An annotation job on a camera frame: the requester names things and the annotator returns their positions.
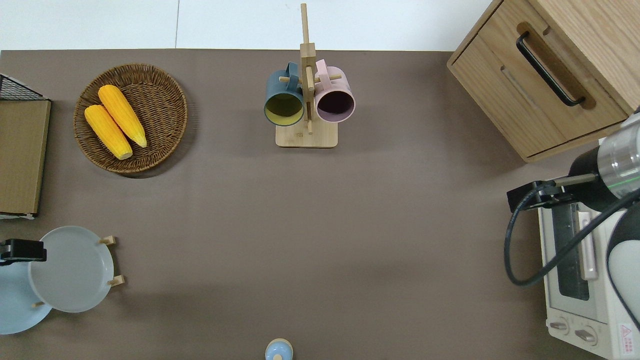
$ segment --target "oven handle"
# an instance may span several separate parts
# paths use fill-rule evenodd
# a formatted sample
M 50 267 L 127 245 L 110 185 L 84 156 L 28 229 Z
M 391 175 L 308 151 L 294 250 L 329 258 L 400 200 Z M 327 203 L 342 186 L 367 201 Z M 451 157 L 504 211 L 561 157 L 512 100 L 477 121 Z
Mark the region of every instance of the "oven handle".
M 580 230 L 591 222 L 591 213 L 585 211 L 578 212 L 578 224 Z M 598 269 L 596 268 L 596 254 L 593 246 L 593 235 L 588 234 L 580 242 L 578 248 L 580 258 L 580 276 L 583 280 L 595 280 L 598 278 Z

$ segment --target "wicker basket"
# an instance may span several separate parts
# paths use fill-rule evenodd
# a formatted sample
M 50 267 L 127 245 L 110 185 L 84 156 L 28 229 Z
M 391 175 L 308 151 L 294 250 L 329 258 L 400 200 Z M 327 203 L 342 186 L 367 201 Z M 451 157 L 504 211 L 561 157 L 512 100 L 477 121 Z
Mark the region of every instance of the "wicker basket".
M 136 112 L 147 137 L 147 147 L 129 141 L 133 155 L 118 160 L 98 139 L 84 109 L 100 104 L 98 89 L 111 84 L 121 89 Z M 84 155 L 97 166 L 119 174 L 148 170 L 164 161 L 180 143 L 187 126 L 187 100 L 178 82 L 147 64 L 114 67 L 95 78 L 82 92 L 74 112 L 74 133 Z

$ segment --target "mug handle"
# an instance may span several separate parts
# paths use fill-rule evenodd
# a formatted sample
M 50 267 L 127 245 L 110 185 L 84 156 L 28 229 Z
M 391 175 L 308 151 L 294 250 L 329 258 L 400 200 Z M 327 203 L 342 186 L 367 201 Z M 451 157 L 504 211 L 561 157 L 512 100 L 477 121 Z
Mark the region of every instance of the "mug handle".
M 287 65 L 287 76 L 289 77 L 289 82 L 287 84 L 288 92 L 295 92 L 298 87 L 298 64 L 294 62 L 289 62 Z
M 325 60 L 316 61 L 316 67 L 318 68 L 318 77 L 323 91 L 329 90 L 331 88 L 331 80 L 329 79 L 329 70 L 326 68 Z

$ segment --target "oven door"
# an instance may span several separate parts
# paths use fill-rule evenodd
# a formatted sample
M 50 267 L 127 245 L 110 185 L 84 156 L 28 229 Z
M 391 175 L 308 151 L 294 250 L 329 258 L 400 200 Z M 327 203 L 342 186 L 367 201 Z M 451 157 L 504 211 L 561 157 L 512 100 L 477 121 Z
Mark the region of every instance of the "oven door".
M 583 204 L 542 209 L 543 262 L 551 260 L 597 214 Z M 545 290 L 549 307 L 607 323 L 604 289 L 608 279 L 604 254 L 610 231 L 607 233 L 604 225 L 587 236 L 549 272 Z

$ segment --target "wooden mug tree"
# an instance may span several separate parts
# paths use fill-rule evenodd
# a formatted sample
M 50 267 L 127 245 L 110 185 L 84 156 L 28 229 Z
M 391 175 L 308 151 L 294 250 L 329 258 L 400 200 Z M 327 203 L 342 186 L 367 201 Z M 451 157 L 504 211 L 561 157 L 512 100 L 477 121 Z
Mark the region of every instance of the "wooden mug tree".
M 320 147 L 328 148 L 338 145 L 338 124 L 327 122 L 318 117 L 316 102 L 314 101 L 315 83 L 320 79 L 314 78 L 316 73 L 316 45 L 309 42 L 309 28 L 307 22 L 307 4 L 300 5 L 302 10 L 302 37 L 300 44 L 300 82 L 305 115 L 303 120 L 291 126 L 276 126 L 276 144 L 280 147 Z M 339 79 L 340 75 L 330 79 Z M 280 81 L 289 78 L 281 77 Z

